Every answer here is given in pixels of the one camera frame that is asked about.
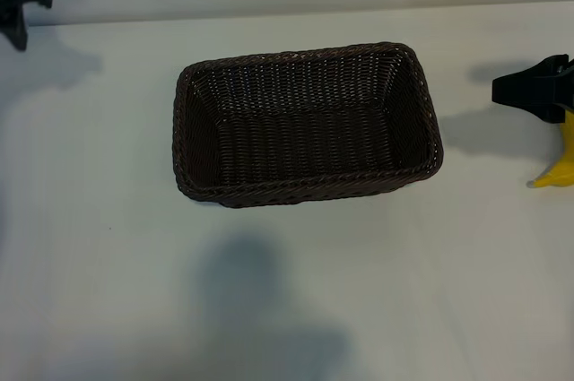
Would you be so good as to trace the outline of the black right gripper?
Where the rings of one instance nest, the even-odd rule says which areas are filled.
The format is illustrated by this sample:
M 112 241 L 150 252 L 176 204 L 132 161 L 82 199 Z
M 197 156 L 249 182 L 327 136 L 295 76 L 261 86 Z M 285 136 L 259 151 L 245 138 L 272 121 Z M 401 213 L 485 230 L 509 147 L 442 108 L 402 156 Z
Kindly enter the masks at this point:
M 549 90 L 561 80 L 561 105 L 574 107 L 574 66 L 568 54 L 548 56 L 526 70 L 503 75 L 492 81 L 492 101 L 528 112 L 546 123 L 564 123 L 565 110 L 551 103 L 547 94 L 528 93 Z

